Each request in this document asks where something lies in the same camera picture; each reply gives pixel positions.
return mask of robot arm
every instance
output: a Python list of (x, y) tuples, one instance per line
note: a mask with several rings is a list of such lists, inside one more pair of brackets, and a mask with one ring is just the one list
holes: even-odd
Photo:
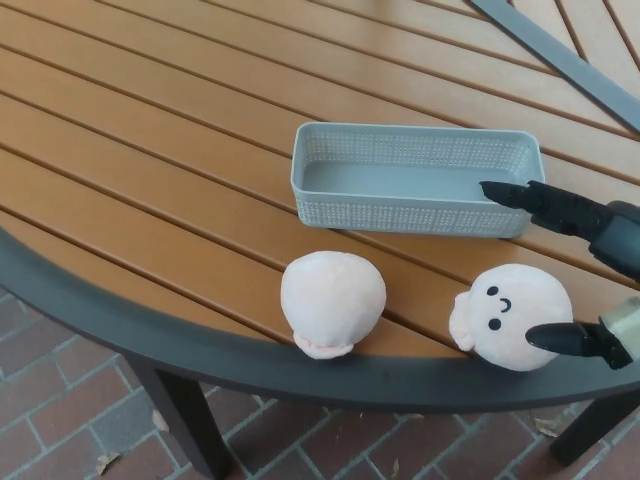
[[(640, 282), (640, 207), (625, 202), (602, 205), (539, 182), (528, 186), (481, 182), (490, 200), (526, 210), (548, 230), (589, 242), (596, 259)], [(612, 369), (640, 359), (640, 298), (632, 298), (599, 323), (539, 325), (526, 334), (532, 345), (582, 357), (601, 356)]]

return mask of plush ear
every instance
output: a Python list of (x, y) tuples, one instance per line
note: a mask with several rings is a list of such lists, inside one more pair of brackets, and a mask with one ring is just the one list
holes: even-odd
[(341, 357), (353, 350), (353, 343), (338, 347), (324, 347), (322, 345), (311, 343), (309, 340), (301, 337), (297, 333), (293, 334), (293, 341), (296, 342), (296, 345), (300, 348), (300, 350), (302, 350), (304, 353), (315, 360), (329, 360), (332, 358)]
[(475, 342), (469, 329), (469, 292), (461, 293), (456, 297), (455, 307), (449, 317), (449, 333), (455, 340), (458, 348), (463, 352), (473, 349)]

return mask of wooden slatted tabletop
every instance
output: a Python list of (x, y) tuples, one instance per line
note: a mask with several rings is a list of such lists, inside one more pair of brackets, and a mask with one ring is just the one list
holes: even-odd
[[(513, 3), (640, 97), (636, 0)], [(583, 321), (634, 294), (533, 226), (513, 241), (303, 226), (289, 171), (310, 120), (526, 130), (552, 185), (640, 204), (640, 136), (462, 0), (0, 0), (0, 226), (105, 291), (291, 343), (286, 265), (352, 252), (388, 287), (356, 352), (410, 358), (463, 357), (453, 299), (500, 264), (555, 275)]]

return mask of smiling mouth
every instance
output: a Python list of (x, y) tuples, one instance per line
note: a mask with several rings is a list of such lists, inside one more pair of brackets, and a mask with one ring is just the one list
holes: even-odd
[(509, 310), (511, 310), (511, 300), (509, 300), (508, 298), (501, 298), (500, 301), (504, 302), (506, 305), (503, 310), (500, 310), (502, 313), (507, 313)]

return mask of plush toy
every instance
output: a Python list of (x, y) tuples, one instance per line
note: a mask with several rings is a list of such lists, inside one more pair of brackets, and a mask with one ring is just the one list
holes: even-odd
[(364, 258), (315, 252), (287, 267), (280, 300), (296, 345), (320, 360), (346, 355), (367, 336), (387, 293), (380, 272)]
[(449, 331), (461, 350), (473, 349), (495, 365), (523, 372), (557, 356), (529, 345), (527, 330), (572, 321), (569, 295), (558, 280), (537, 268), (511, 264), (488, 270), (456, 297)]

